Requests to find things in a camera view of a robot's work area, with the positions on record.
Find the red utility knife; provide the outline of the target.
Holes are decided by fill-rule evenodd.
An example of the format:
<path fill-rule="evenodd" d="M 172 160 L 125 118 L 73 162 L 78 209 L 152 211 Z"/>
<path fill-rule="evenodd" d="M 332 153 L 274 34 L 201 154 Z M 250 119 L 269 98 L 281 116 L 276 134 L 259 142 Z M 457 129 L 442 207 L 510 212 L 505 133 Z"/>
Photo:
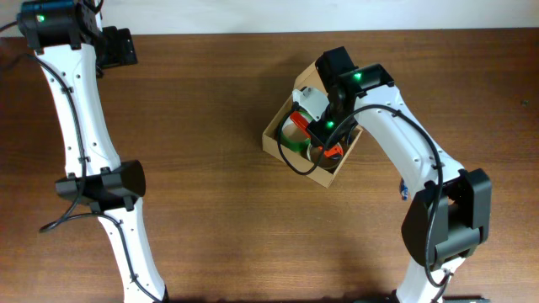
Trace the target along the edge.
<path fill-rule="evenodd" d="M 291 122 L 307 137 L 307 139 L 311 140 L 311 135 L 307 131 L 308 121 L 307 119 L 302 115 L 300 111 L 294 111 L 290 115 Z M 344 156 L 344 151 L 341 147 L 334 146 L 327 151 L 323 152 L 323 155 L 326 158 L 336 160 L 340 157 Z"/>

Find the brown cardboard box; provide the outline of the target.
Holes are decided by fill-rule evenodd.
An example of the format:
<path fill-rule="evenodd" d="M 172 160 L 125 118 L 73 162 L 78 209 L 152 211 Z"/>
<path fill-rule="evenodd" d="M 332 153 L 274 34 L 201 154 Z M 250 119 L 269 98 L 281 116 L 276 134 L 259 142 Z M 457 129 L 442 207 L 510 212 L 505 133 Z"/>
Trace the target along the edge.
<path fill-rule="evenodd" d="M 311 87 L 320 89 L 323 92 L 325 91 L 325 89 L 323 88 L 323 83 L 320 80 L 320 77 L 318 75 L 314 62 L 296 77 L 293 88 L 301 89 L 302 86 L 311 86 Z M 279 111 L 277 112 L 275 117 L 270 121 L 270 123 L 265 128 L 262 134 L 263 150 L 282 162 L 284 160 L 281 154 L 279 153 L 276 136 L 277 136 L 277 130 L 280 127 L 280 122 L 286 116 L 286 113 L 291 109 L 291 106 L 292 106 L 292 96 L 290 96 L 284 102 L 284 104 L 280 107 Z M 337 164 L 335 168 L 326 170 L 324 168 L 317 167 L 312 173 L 308 174 L 307 177 L 315 181 L 316 183 L 319 183 L 323 187 L 329 188 L 332 182 L 334 181 L 334 179 L 336 178 L 336 176 L 338 175 L 340 169 L 343 167 L 348 156 L 353 151 L 362 132 L 363 132 L 363 129 L 360 126 L 356 126 L 353 129 L 352 135 L 351 135 L 351 138 L 353 139 L 353 141 L 351 142 L 350 145 L 343 147 L 344 157 Z M 312 166 L 312 162 L 310 162 L 300 152 L 292 151 L 285 145 L 281 146 L 281 150 L 283 151 L 283 154 L 286 156 L 286 159 L 297 170 L 303 172 L 303 171 L 308 170 Z"/>

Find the beige masking tape roll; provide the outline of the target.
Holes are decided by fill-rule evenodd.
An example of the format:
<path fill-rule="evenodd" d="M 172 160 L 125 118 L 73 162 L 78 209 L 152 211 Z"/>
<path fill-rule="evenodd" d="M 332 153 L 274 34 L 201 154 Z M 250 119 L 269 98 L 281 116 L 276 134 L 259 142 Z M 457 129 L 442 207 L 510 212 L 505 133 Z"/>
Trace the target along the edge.
<path fill-rule="evenodd" d="M 327 151 L 322 151 L 322 147 L 308 145 L 306 155 L 307 159 L 313 163 L 317 162 L 321 158 L 318 166 L 326 170 L 332 170 L 336 168 L 344 158 L 344 149 L 337 143 L 335 146 L 329 148 Z"/>

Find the green tape roll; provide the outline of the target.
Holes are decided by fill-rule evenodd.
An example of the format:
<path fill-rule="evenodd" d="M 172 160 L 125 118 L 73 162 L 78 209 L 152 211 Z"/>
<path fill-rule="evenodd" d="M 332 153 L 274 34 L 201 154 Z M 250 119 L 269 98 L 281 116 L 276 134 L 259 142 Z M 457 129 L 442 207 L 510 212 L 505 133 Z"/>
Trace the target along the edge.
<path fill-rule="evenodd" d="M 277 126 L 280 127 L 281 130 L 281 145 L 289 148 L 291 151 L 302 152 L 310 144 L 310 136 L 299 128 L 291 120 L 291 117 L 288 117 L 286 120 L 282 119 Z"/>

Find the blue ballpoint pen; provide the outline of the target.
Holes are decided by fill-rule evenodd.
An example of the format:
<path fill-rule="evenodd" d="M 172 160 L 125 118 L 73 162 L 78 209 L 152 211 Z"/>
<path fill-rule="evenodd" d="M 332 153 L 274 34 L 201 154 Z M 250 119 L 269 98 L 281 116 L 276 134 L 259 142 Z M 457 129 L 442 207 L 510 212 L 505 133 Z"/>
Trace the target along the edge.
<path fill-rule="evenodd" d="M 399 193 L 403 201 L 406 201 L 408 199 L 408 187 L 403 179 L 401 179 L 399 184 Z"/>

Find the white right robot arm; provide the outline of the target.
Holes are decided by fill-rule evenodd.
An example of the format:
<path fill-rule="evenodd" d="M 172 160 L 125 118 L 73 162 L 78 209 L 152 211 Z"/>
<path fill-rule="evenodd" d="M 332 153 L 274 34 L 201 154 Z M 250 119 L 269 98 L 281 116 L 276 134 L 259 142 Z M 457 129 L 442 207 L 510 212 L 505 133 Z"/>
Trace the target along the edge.
<path fill-rule="evenodd" d="M 334 157 L 337 144 L 356 126 L 367 130 L 412 200 L 401 227 L 411 259 L 403 282 L 384 300 L 442 302 L 456 269 L 488 239 L 488 175 L 467 171 L 435 142 L 382 65 L 359 68 L 338 47 L 314 66 L 323 89 L 294 90 L 288 118 L 325 157 Z"/>

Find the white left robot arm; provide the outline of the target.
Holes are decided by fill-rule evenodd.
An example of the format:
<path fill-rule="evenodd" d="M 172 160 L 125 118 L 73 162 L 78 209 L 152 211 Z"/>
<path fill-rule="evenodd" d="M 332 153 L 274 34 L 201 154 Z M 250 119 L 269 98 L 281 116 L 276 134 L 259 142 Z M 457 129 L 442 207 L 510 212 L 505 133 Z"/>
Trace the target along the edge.
<path fill-rule="evenodd" d="M 78 219 L 88 207 L 107 233 L 125 302 L 167 302 L 143 220 L 146 179 L 137 160 L 121 161 L 104 119 L 97 81 L 107 68 L 135 65 L 131 32 L 102 25 L 97 1 L 26 1 L 16 23 L 43 71 L 56 107 L 65 151 L 56 192 L 71 205 L 41 227 L 48 232 Z"/>

